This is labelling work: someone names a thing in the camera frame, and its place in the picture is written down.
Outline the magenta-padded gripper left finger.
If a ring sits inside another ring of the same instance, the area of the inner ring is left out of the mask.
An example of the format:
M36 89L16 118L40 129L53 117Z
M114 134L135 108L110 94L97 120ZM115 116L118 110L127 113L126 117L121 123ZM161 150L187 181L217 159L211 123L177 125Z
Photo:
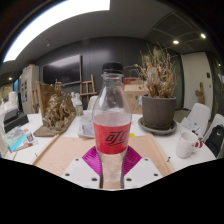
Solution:
M100 189L102 164L96 147L92 147L81 158L74 158L62 174L62 178L84 188Z

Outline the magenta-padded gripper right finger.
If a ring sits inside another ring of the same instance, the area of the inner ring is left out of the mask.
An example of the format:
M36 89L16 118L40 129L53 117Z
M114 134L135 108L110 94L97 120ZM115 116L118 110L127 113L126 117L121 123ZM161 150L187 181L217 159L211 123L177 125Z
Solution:
M121 188L140 188L162 178L149 157L143 158L132 147L128 147L122 163Z

